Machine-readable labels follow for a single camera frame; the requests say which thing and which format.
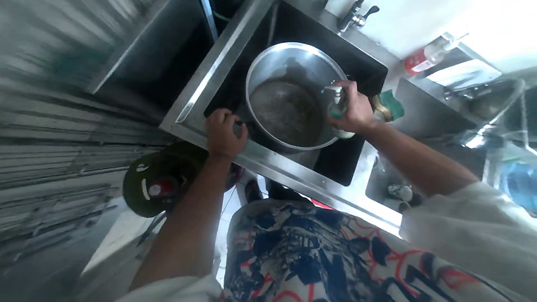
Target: green sponge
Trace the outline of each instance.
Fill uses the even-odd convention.
[[[371,103],[376,110],[382,112],[387,122],[404,116],[403,105],[394,97],[391,89],[374,96],[371,99]]]

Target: person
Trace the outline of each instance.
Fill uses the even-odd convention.
[[[211,275],[224,183],[247,130],[216,110],[209,157],[168,216],[121,301],[537,300],[537,226],[465,167],[376,120],[343,81],[339,129],[362,135],[428,198],[403,212],[401,240],[352,215],[304,200],[257,200],[228,232],[224,288]]]

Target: stainless steel sink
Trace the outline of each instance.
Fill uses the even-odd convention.
[[[245,79],[248,69],[264,49],[281,42],[302,42],[319,48],[333,58],[358,90],[368,96],[380,93],[388,68],[331,30],[309,18],[286,2],[274,2],[252,37],[241,51],[214,98],[204,111],[226,107],[250,125],[250,139],[341,185],[351,184],[364,139],[355,135],[338,140],[320,150],[286,154],[259,131],[245,104]]]
[[[327,53],[365,95],[381,92],[386,65],[397,64],[399,59],[357,31],[338,34],[337,19],[323,9],[324,4],[323,0],[245,1],[160,128],[205,148],[204,120],[217,108],[229,108],[252,125],[245,106],[247,71],[260,52],[285,41],[309,44]],[[234,162],[397,234],[401,215],[365,195],[375,155],[375,148],[357,135],[317,151],[285,154],[250,126],[246,148]]]

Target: sink faucet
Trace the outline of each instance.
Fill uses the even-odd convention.
[[[366,20],[369,15],[380,11],[379,7],[375,5],[370,8],[365,15],[362,16],[358,14],[358,11],[361,9],[363,2],[364,0],[355,1],[352,4],[349,12],[343,18],[338,20],[337,28],[339,29],[339,32],[345,32],[350,25],[353,25],[358,29],[362,28],[364,25],[366,25]]]

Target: stainless steel pot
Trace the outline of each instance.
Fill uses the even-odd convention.
[[[326,121],[322,90],[345,80],[339,65],[319,49],[296,42],[271,46],[253,61],[246,103],[259,128],[284,149],[306,151],[337,140]]]

